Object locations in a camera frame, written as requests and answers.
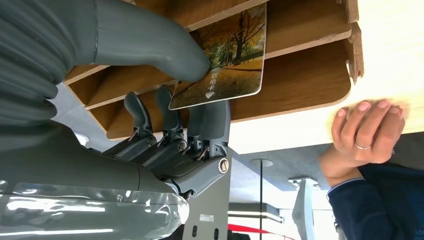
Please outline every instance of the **wooden slot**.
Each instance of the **wooden slot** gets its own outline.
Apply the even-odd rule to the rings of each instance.
[[[65,77],[64,83],[66,85],[73,84],[78,80],[86,78],[92,74],[95,74],[109,66],[106,65],[82,65],[82,66],[74,66],[72,70]]]
[[[124,105],[124,100],[116,101],[92,110],[88,110],[88,112],[93,116],[93,118],[97,121],[103,131],[109,129],[109,125],[117,116],[118,111]]]
[[[141,95],[138,95],[151,118],[151,125],[154,133],[162,132],[163,118],[160,109],[156,105],[156,91],[150,91]],[[180,111],[183,119],[188,119],[188,110],[183,109]],[[133,132],[133,117],[124,107],[123,103],[120,106],[120,110],[116,114],[116,118],[110,124],[109,129],[106,132],[107,138],[113,140],[122,140],[127,138]]]
[[[99,71],[84,78],[84,81],[76,81],[68,86],[83,106],[87,105],[104,79],[105,71]]]
[[[267,0],[172,0],[165,16],[187,31],[194,31],[234,14],[265,3]]]
[[[343,41],[336,41],[265,60],[261,91],[230,101],[232,122],[329,106],[340,101],[351,89],[347,59]],[[161,132],[163,120],[154,92],[139,97],[150,113],[153,130]],[[187,127],[187,110],[181,115]],[[132,118],[121,106],[106,135],[109,139],[122,139],[132,132]]]
[[[357,22],[351,24],[352,35],[343,40],[349,56],[349,72],[353,82],[364,76],[364,56],[362,53],[362,32]]]
[[[271,0],[267,3],[265,59],[347,39],[342,5],[334,0]]]
[[[150,65],[110,67],[101,86],[93,93],[85,108],[90,110],[123,100],[128,92],[139,95],[161,85],[175,83],[173,78]]]

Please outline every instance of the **dark blue sleeve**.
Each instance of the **dark blue sleeve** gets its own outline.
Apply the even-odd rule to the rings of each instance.
[[[365,179],[337,186],[328,193],[328,200],[348,240],[399,239],[379,192]]]

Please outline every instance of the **card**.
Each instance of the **card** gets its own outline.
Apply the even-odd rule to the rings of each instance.
[[[266,3],[192,31],[210,61],[197,82],[179,81],[170,110],[259,93],[266,41]]]

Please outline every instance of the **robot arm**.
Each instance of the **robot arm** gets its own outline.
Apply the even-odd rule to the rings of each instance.
[[[187,202],[180,196],[201,194],[228,170],[228,102],[190,110],[188,144],[182,147],[179,116],[162,111],[172,120],[164,127],[164,140],[155,143],[147,111],[130,94],[125,106],[134,117],[134,136],[105,154],[81,147],[68,127],[50,120],[57,110],[46,99],[56,96],[55,85],[74,65],[91,63],[149,64],[190,82],[203,77],[210,64],[181,26],[120,0],[0,0],[2,239],[58,239],[59,232],[64,234],[60,239],[73,239],[72,234],[82,234],[78,239],[121,239],[130,230],[130,239],[166,237],[183,219],[179,211]],[[168,100],[162,90],[159,106]],[[67,191],[81,194],[69,196]],[[103,214],[81,212],[94,210],[87,204],[98,201],[104,201],[96,208],[104,209]],[[134,204],[143,206],[142,211],[129,207]],[[15,218],[17,214],[25,217]],[[110,235],[69,230],[99,230],[106,223]]]

